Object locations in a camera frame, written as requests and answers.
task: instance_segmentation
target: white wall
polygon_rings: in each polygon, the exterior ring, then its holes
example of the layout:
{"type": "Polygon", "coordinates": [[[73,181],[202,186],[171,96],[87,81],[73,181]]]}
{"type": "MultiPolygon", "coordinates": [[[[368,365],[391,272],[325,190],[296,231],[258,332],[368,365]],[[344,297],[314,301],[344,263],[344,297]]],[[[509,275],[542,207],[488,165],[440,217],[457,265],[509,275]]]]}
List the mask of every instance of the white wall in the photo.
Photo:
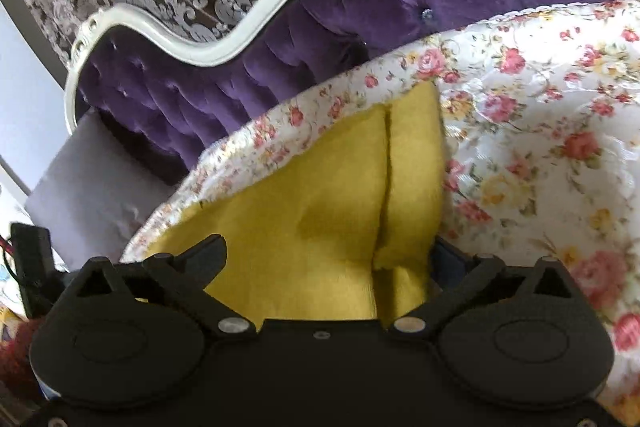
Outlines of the white wall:
{"type": "Polygon", "coordinates": [[[67,136],[62,88],[0,4],[0,162],[32,189],[67,136]]]}

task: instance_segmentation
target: white carved frame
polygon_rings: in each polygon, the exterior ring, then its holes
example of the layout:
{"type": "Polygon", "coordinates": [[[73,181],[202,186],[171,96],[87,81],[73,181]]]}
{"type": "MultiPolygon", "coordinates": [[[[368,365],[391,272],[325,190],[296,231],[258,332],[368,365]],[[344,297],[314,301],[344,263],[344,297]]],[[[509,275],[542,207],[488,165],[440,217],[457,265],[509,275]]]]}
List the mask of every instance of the white carved frame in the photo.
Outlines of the white carved frame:
{"type": "Polygon", "coordinates": [[[167,29],[148,12],[116,4],[92,14],[78,29],[71,49],[65,85],[65,120],[69,133],[76,129],[76,90],[82,67],[102,35],[114,26],[127,26],[156,44],[165,53],[195,66],[217,66],[236,57],[278,12],[287,0],[257,0],[249,13],[224,38],[192,42],[167,29]]]}

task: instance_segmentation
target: black plastic device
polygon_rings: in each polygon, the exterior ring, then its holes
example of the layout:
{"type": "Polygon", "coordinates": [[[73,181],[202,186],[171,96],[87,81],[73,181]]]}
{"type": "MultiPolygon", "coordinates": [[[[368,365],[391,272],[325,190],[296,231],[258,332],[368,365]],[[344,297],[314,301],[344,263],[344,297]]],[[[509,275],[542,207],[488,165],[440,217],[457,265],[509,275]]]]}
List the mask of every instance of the black plastic device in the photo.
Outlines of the black plastic device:
{"type": "Polygon", "coordinates": [[[225,259],[212,236],[177,257],[88,261],[34,338],[51,400],[24,426],[620,425],[593,400],[609,337],[552,258],[463,261],[462,281],[388,330],[267,320],[259,332],[202,291],[225,259]]]}

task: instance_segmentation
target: gray pillow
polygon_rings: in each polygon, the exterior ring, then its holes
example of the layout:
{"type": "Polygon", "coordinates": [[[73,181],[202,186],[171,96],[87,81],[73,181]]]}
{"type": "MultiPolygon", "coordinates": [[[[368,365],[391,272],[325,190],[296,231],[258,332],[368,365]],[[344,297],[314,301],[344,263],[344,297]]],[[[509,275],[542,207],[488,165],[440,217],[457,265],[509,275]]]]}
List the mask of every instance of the gray pillow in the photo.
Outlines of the gray pillow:
{"type": "Polygon", "coordinates": [[[50,230],[53,248],[75,270],[95,255],[116,263],[136,230],[173,191],[129,156],[99,113],[91,111],[25,208],[35,225],[50,230]]]}

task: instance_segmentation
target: purple fabric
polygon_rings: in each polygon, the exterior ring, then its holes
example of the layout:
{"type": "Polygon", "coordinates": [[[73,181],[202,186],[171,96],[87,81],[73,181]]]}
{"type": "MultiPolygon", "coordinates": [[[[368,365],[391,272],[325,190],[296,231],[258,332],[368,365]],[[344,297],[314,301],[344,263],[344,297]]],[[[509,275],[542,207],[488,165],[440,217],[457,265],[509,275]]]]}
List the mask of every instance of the purple fabric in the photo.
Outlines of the purple fabric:
{"type": "Polygon", "coordinates": [[[203,149],[278,102],[424,35],[526,7],[605,0],[292,0],[234,60],[197,68],[127,28],[81,75],[88,103],[191,168],[203,149]],[[425,8],[433,18],[422,20],[425,8]]]}

